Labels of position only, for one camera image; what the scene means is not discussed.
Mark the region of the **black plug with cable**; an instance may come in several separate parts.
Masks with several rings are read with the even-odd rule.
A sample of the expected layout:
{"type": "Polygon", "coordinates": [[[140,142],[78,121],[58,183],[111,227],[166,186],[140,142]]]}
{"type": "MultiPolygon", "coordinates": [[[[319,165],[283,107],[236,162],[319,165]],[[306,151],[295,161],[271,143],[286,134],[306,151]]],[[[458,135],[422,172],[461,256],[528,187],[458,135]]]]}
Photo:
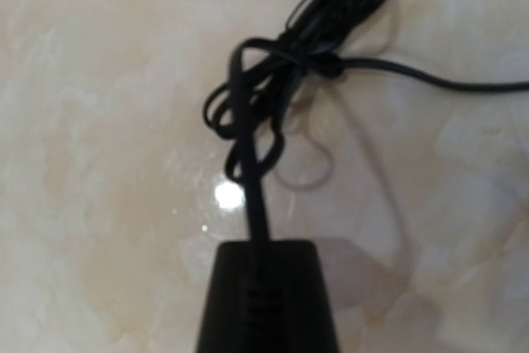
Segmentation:
{"type": "Polygon", "coordinates": [[[232,143],[224,173],[243,191],[248,237],[217,248],[198,351],[338,351],[317,248],[271,236],[262,189],[284,151],[288,106],[309,74],[333,80],[367,69],[461,93],[527,90],[525,81],[464,83],[393,61],[340,57],[350,33],[386,1],[302,0],[277,38],[252,37],[232,51],[225,82],[203,104],[205,125],[232,143]]]}

